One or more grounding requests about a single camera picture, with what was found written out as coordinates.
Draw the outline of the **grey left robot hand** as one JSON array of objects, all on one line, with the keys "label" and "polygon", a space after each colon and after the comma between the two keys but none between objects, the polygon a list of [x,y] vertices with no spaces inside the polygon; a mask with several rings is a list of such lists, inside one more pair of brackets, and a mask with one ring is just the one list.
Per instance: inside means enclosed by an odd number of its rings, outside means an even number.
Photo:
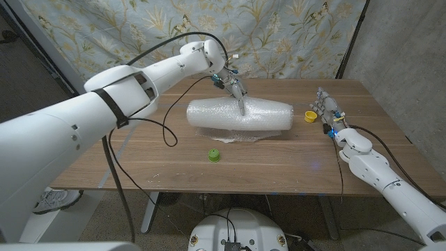
[{"label": "grey left robot hand", "polygon": [[238,107],[242,116],[245,115],[244,97],[247,95],[247,90],[243,83],[236,78],[232,70],[223,68],[218,74],[219,83],[224,87],[229,94],[231,94],[238,103]]}]

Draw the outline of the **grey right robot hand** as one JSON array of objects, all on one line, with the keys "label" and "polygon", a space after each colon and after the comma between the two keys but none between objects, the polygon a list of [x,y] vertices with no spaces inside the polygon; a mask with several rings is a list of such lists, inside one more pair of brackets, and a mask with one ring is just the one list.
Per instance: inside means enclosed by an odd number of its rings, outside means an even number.
[{"label": "grey right robot hand", "polygon": [[346,115],[337,101],[323,88],[318,87],[316,96],[316,100],[309,106],[320,117],[323,133],[333,138],[339,131],[348,127]]}]

